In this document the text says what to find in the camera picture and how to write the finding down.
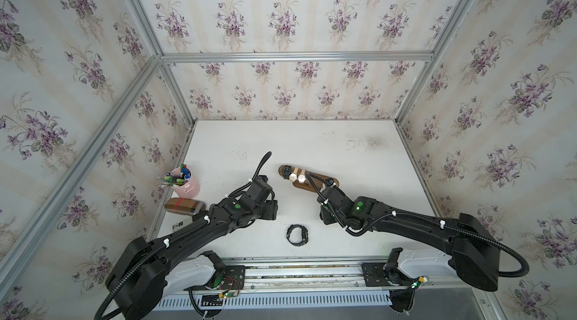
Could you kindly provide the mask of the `aluminium mounting rail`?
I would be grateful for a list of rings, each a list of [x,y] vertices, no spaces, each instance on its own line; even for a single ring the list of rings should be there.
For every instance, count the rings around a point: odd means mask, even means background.
[[[204,285],[217,269],[226,265],[246,266],[242,293],[341,291],[365,289],[362,263],[386,262],[387,258],[222,258],[206,255],[188,258],[161,281],[162,297]]]

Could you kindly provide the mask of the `dark grey strap watch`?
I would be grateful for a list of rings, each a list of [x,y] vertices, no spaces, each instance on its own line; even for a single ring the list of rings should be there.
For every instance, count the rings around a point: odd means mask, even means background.
[[[281,175],[285,180],[289,180],[292,175],[293,169],[291,165],[284,165],[281,169]]]

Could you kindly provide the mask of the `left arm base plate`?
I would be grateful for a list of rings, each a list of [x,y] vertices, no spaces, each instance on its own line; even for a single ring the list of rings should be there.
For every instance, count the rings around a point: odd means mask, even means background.
[[[242,290],[246,275],[246,266],[243,265],[226,265],[224,268],[217,269],[215,274],[204,285],[190,286],[193,291],[210,290],[210,291],[232,291]]]

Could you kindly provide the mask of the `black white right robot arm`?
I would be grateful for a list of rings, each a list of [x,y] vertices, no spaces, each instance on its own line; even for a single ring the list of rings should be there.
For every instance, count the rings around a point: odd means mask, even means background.
[[[351,236],[383,232],[427,245],[393,256],[393,265],[404,276],[454,276],[473,288],[497,291],[500,250],[486,241],[494,237],[476,217],[426,216],[363,196],[352,201],[336,186],[317,195],[323,222],[337,223]]]

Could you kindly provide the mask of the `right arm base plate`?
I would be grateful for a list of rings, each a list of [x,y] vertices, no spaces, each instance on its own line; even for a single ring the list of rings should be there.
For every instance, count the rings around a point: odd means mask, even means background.
[[[383,287],[397,285],[392,273],[397,269],[396,261],[362,263],[362,275],[366,287]]]

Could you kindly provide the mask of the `beige band smartwatch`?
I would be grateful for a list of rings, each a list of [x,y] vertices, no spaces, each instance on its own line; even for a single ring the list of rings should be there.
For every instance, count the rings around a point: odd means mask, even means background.
[[[297,180],[299,183],[305,183],[305,181],[307,180],[306,171],[304,169],[299,170]]]

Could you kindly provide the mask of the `brown plaid case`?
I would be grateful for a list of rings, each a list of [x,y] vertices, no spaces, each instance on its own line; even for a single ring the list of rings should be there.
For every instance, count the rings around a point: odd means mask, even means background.
[[[164,204],[164,209],[168,213],[175,213],[183,216],[193,216],[207,209],[204,201],[190,198],[171,198]]]

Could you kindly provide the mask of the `pink pen cup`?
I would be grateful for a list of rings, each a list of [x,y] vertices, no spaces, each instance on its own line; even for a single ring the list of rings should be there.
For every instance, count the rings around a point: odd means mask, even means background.
[[[200,193],[200,184],[186,164],[158,177],[161,186],[173,191],[178,198],[196,199]]]

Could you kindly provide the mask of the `white grey stapler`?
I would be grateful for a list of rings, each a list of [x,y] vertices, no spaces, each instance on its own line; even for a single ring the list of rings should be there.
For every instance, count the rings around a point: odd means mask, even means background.
[[[172,226],[172,231],[173,232],[180,231],[186,226],[191,225],[192,223],[193,223],[192,217],[181,219],[179,222],[174,223],[174,225]]]

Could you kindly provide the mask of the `brown wooden watch stand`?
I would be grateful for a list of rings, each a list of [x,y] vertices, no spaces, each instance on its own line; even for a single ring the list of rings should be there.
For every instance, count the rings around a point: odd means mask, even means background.
[[[281,169],[284,165],[279,166],[278,168],[278,174],[282,177],[281,175]],[[303,168],[298,168],[295,166],[292,166],[292,169],[294,170],[295,168],[298,169],[298,172],[300,169]],[[306,171],[306,177],[307,180],[305,181],[305,183],[299,183],[298,180],[296,180],[294,183],[292,183],[290,180],[288,180],[295,188],[297,189],[301,189],[301,190],[305,190],[308,192],[315,192],[315,189],[313,188],[313,185],[315,185],[317,187],[317,189],[323,189],[326,186],[339,186],[339,181],[333,177],[329,177],[326,175],[321,175],[321,174],[317,174],[317,173],[309,173],[307,170]]]

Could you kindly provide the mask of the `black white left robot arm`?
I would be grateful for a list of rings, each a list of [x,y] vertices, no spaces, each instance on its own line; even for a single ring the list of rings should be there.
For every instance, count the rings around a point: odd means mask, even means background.
[[[159,304],[168,289],[168,275],[192,253],[210,242],[251,226],[257,219],[273,221],[278,209],[273,188],[265,175],[232,192],[192,223],[164,237],[132,240],[112,268],[105,287],[108,295],[95,319],[142,319]]]

